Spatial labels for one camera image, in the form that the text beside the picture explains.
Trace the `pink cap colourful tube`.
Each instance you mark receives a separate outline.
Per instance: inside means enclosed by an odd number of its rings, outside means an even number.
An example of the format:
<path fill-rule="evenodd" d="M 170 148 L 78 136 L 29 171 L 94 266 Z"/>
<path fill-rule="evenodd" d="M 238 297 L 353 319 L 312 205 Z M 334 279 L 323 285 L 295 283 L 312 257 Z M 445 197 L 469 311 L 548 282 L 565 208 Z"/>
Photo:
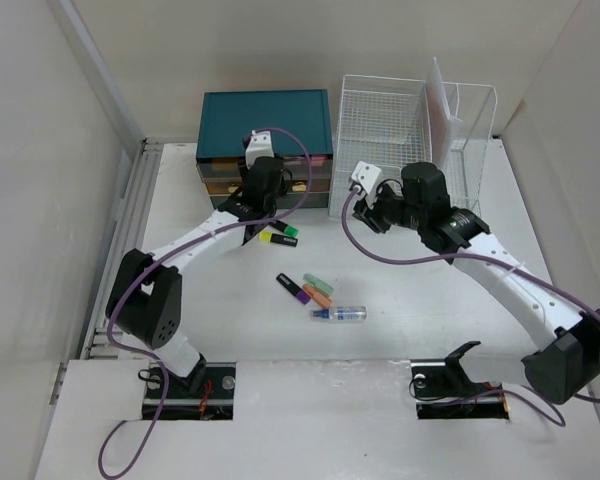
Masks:
<path fill-rule="evenodd" d="M 283 158 L 283 161 L 285 163 L 303 162 L 305 160 L 306 160 L 305 156 L 285 156 Z M 331 157 L 328 155 L 310 155 L 309 160 L 312 165 L 321 166 L 325 162 L 331 160 Z"/>

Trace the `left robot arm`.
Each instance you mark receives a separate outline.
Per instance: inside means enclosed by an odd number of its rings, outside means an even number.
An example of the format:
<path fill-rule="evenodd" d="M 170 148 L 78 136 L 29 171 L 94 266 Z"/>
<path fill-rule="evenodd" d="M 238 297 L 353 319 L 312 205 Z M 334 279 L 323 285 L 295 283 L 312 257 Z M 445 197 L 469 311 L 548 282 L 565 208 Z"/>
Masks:
<path fill-rule="evenodd" d="M 105 310 L 108 323 L 141 343 L 130 352 L 148 351 L 162 362 L 181 396 L 201 390 L 206 369 L 181 327 L 184 276 L 256 237 L 274 217 L 283 190 L 282 160 L 259 157 L 242 186 L 198 227 L 150 253 L 132 249 L 121 260 Z"/>

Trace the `teal drawer organizer box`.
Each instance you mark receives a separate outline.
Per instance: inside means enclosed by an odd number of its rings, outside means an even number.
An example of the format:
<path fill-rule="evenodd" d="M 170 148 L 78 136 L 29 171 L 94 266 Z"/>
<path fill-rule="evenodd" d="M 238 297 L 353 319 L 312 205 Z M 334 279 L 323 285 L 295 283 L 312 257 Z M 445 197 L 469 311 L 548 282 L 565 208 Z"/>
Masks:
<path fill-rule="evenodd" d="M 329 203 L 333 140 L 325 89 L 222 91 L 204 94 L 196 148 L 201 181 L 213 206 L 236 193 L 261 156 L 281 159 L 287 209 Z"/>

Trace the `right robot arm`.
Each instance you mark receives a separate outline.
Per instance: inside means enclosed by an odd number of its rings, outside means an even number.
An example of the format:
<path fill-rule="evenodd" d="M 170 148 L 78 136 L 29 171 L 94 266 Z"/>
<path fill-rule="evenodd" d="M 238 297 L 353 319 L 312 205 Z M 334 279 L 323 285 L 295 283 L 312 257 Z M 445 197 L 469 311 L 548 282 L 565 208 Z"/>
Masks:
<path fill-rule="evenodd" d="M 452 205 L 446 178 L 433 163 L 404 166 L 395 192 L 375 165 L 360 161 L 350 175 L 341 216 L 373 232 L 410 228 L 431 251 L 486 290 L 522 326 L 536 349 L 516 361 L 513 382 L 558 405 L 580 398 L 600 375 L 600 309 L 537 278 L 469 209 Z"/>

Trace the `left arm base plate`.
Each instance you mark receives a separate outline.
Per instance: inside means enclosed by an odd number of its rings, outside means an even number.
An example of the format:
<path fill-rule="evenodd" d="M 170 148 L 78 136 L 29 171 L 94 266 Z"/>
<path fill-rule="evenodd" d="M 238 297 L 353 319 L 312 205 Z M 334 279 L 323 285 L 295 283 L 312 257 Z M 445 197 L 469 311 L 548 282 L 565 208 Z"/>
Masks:
<path fill-rule="evenodd" d="M 202 384 L 195 392 L 170 376 L 169 388 L 159 420 L 165 421 L 230 421 L 234 414 L 236 388 L 235 363 L 208 364 Z M 164 380 L 156 365 L 141 369 L 137 377 L 145 384 L 141 416 L 151 420 L 158 410 Z"/>

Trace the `clear mesh zip pouch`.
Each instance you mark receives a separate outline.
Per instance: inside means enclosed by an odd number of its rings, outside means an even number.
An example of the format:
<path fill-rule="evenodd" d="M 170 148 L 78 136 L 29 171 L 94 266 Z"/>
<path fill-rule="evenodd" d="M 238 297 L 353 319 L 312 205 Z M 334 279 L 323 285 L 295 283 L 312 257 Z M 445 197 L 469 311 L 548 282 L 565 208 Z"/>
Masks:
<path fill-rule="evenodd" d="M 431 161 L 437 168 L 443 170 L 462 121 L 451 112 L 436 57 L 432 58 L 425 81 L 425 95 L 429 118 Z"/>

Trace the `clear blue glue pen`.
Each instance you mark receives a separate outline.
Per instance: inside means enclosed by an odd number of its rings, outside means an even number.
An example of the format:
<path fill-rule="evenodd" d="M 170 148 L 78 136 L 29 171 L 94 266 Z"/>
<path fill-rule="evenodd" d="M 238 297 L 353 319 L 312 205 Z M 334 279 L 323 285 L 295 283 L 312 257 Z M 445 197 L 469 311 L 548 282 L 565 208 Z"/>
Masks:
<path fill-rule="evenodd" d="M 362 306 L 331 307 L 313 310 L 309 317 L 313 321 L 327 323 L 362 323 L 367 318 L 367 310 Z"/>

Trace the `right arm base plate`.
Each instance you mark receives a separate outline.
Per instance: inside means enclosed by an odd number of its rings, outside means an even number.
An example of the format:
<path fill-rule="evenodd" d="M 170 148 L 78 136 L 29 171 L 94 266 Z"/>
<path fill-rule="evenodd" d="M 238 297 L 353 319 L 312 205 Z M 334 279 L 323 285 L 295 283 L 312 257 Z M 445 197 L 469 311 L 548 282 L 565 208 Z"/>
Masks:
<path fill-rule="evenodd" d="M 473 399 L 501 384 L 472 382 L 456 360 L 414 360 L 410 370 L 408 389 L 419 420 L 509 419 L 502 393 Z"/>

